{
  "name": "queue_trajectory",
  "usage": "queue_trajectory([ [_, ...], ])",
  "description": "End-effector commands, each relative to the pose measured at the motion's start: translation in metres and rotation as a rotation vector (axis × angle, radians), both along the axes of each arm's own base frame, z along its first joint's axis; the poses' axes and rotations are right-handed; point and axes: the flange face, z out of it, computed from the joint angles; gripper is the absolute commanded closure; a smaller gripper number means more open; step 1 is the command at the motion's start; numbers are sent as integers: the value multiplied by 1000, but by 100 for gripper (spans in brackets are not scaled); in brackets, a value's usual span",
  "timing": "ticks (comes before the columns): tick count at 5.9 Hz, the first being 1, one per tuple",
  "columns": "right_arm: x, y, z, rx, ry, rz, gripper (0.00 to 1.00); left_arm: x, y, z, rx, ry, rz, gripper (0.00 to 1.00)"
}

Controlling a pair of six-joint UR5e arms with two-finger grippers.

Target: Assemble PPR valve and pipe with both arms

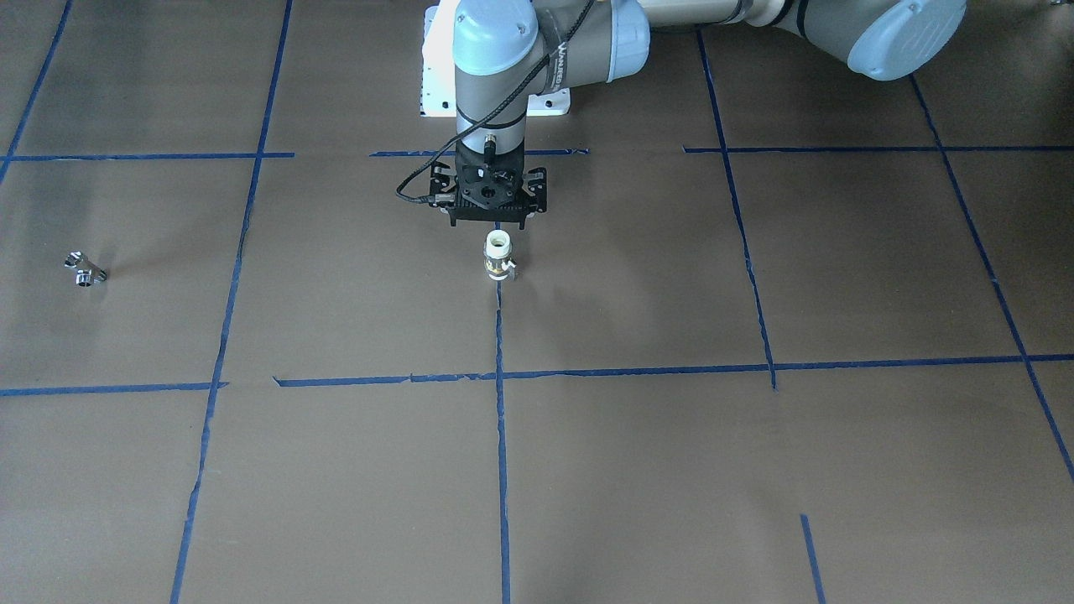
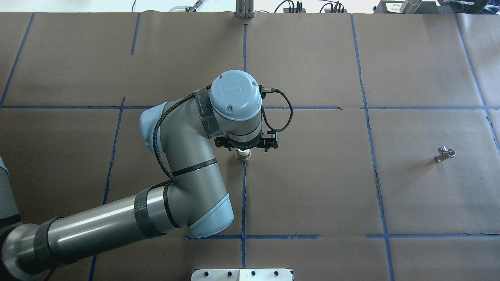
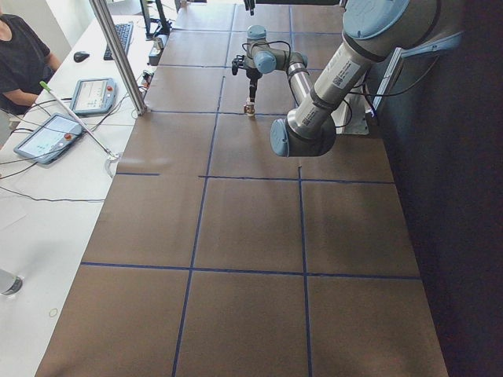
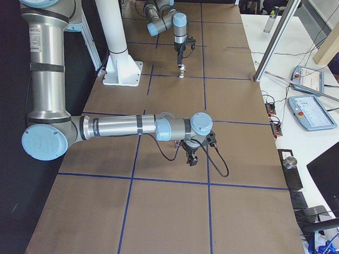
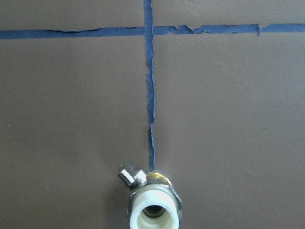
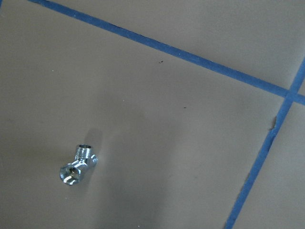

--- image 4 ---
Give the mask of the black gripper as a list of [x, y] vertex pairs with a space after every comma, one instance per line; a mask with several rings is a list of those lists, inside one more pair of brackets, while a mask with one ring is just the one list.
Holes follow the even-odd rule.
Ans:
[[186, 152], [186, 157], [187, 157], [186, 163], [190, 166], [195, 166], [198, 163], [198, 157], [195, 155], [195, 152], [198, 150], [200, 146], [197, 145], [194, 147], [193, 145], [189, 144], [188, 141], [187, 142], [183, 141], [182, 147]]
[[174, 42], [174, 48], [177, 52], [177, 65], [179, 68], [182, 67], [183, 52], [186, 50], [186, 41], [182, 43]]

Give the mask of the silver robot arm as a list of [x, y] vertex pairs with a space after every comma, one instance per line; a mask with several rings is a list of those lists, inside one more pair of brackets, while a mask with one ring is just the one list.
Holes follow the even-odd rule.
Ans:
[[[108, 63], [103, 84], [136, 87], [143, 63], [134, 61], [128, 52], [118, 1], [95, 1], [105, 39]], [[176, 9], [165, 16], [160, 13], [174, 1], [146, 1], [143, 13], [151, 36], [174, 29], [179, 77], [184, 76], [183, 52], [187, 45], [194, 50], [195, 40], [188, 37], [186, 15]], [[71, 116], [65, 106], [64, 31], [82, 31], [91, 39], [82, 1], [20, 1], [21, 16], [29, 25], [30, 71], [33, 110], [26, 117], [28, 127], [22, 134], [22, 146], [38, 160], [54, 160], [74, 143], [98, 137], [150, 135], [157, 141], [179, 141], [186, 151], [187, 164], [198, 162], [199, 147], [215, 146], [212, 118], [196, 113], [190, 119], [175, 118], [171, 113], [91, 118]]]
[[169, 10], [166, 15], [161, 15], [161, 12], [173, 5], [174, 1], [146, 1], [143, 7], [143, 13], [148, 20], [147, 29], [152, 37], [170, 28], [174, 29], [174, 47], [177, 52], [177, 65], [178, 68], [183, 68], [183, 52], [186, 49], [186, 43], [188, 41], [188, 22], [186, 15], [174, 8]]

